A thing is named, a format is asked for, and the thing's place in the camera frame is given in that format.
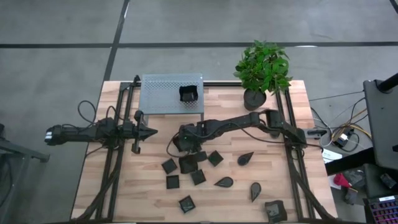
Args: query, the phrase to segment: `concrete floor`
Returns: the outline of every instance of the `concrete floor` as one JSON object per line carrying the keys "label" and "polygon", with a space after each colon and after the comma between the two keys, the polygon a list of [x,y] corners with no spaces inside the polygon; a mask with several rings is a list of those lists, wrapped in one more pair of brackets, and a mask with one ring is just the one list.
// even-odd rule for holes
{"label": "concrete floor", "polygon": [[[112,43],[123,0],[0,0],[0,44]],[[131,0],[121,42],[398,41],[398,14],[388,0]],[[364,80],[398,71],[398,47],[287,48],[290,74],[310,99],[362,90]],[[50,147],[45,130],[85,125],[76,107],[98,101],[110,49],[0,49],[0,123],[7,138],[51,154],[32,161],[14,223],[68,220],[86,144]],[[111,80],[143,73],[200,72],[233,80],[242,49],[119,49]],[[311,101],[328,122],[363,94]],[[359,104],[357,110],[365,107]],[[92,116],[84,108],[87,117]],[[339,125],[349,112],[329,125]],[[368,121],[359,123],[369,131]],[[371,146],[364,136],[361,144]],[[334,194],[339,217],[364,221],[359,205]]]}

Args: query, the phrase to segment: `black teardrop shape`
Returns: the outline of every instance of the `black teardrop shape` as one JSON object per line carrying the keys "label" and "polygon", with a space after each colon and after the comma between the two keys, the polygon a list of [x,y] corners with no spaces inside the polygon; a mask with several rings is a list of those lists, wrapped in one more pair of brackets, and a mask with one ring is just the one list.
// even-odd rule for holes
{"label": "black teardrop shape", "polygon": [[254,152],[249,152],[246,154],[243,154],[242,156],[239,156],[238,158],[238,164],[241,166],[244,166],[249,163],[251,156],[253,156]]}
{"label": "black teardrop shape", "polygon": [[257,182],[250,187],[251,202],[253,202],[261,193],[261,185]]}
{"label": "black teardrop shape", "polygon": [[220,186],[220,187],[231,187],[234,184],[234,180],[230,177],[224,177],[221,180],[219,180],[217,183],[214,185]]}

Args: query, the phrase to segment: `wooden table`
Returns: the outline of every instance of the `wooden table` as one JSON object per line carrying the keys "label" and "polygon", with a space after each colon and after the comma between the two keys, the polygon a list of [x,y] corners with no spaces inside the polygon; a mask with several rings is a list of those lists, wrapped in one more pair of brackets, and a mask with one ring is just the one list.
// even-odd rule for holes
{"label": "wooden table", "polygon": [[[98,104],[97,119],[105,117],[108,106],[116,106],[119,84],[120,82],[104,83]],[[314,123],[304,82],[295,80],[291,84],[290,95],[297,126],[313,128]],[[241,87],[205,88],[205,119],[228,119],[247,114],[248,112],[243,107],[243,92]],[[138,105],[139,88],[136,88],[131,118],[138,109]],[[267,93],[267,101],[261,109],[264,108],[277,109],[275,96]],[[207,154],[217,150],[224,157],[217,167],[213,167],[208,161],[199,163],[200,169],[203,169],[205,173],[206,182],[194,186],[191,177],[188,174],[179,174],[178,169],[170,175],[179,174],[180,188],[166,189],[166,174],[161,166],[170,158],[165,151],[166,145],[181,124],[196,123],[199,120],[198,115],[153,115],[150,116],[149,127],[159,132],[140,143],[141,154],[133,154],[130,150],[132,140],[127,141],[114,221],[266,222],[264,203],[273,200],[283,200],[288,220],[297,221],[284,145],[259,142],[242,131],[225,133],[220,138],[204,143],[203,150]],[[247,128],[247,131],[258,138],[272,140],[268,134],[256,128]],[[90,144],[88,152],[98,146],[100,145],[97,143]],[[177,151],[173,145],[170,149],[172,152]],[[238,166],[238,157],[248,152],[254,152],[250,163],[244,167]],[[83,213],[100,190],[105,157],[106,149],[103,149],[86,159],[72,218]],[[326,210],[337,217],[320,149],[306,148],[304,160],[312,192]],[[231,188],[214,186],[215,182],[226,176],[234,179],[234,185]],[[249,188],[253,182],[261,184],[262,192],[252,203],[249,199]],[[192,197],[196,209],[183,214],[178,201],[187,195]],[[303,193],[300,194],[300,198],[305,210]],[[108,210],[107,204],[106,200],[105,211]]]}

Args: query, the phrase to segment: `black plant pot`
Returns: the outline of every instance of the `black plant pot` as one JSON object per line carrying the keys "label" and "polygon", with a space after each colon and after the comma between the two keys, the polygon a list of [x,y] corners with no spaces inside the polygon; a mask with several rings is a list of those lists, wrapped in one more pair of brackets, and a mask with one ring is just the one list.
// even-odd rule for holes
{"label": "black plant pot", "polygon": [[243,94],[244,107],[248,111],[254,111],[262,106],[267,99],[267,95],[261,91],[247,89]]}

